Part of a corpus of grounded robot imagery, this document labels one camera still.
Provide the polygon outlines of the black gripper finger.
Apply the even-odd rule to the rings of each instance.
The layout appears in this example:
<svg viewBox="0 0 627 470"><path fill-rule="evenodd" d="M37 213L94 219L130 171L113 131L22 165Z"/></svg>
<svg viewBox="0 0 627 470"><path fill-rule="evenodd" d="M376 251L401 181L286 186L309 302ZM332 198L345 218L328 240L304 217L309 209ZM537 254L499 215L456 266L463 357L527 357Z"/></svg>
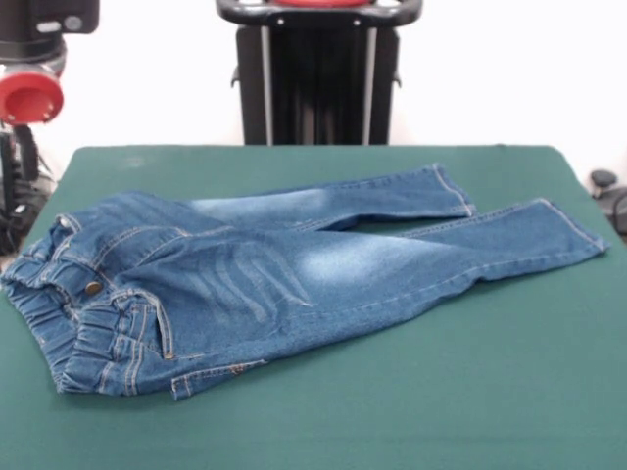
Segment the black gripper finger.
<svg viewBox="0 0 627 470"><path fill-rule="evenodd" d="M39 151L32 131L27 125L15 126L13 131L20 151L24 179L37 180L39 177Z"/></svg>

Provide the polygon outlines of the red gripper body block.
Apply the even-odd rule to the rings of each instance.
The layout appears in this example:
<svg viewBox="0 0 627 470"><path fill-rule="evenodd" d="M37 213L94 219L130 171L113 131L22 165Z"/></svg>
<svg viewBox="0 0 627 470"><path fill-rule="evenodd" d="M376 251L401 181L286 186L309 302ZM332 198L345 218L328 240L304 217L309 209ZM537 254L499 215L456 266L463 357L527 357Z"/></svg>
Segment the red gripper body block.
<svg viewBox="0 0 627 470"><path fill-rule="evenodd" d="M49 66L1 66L1 120L29 125L54 119L64 106L60 75Z"/></svg>

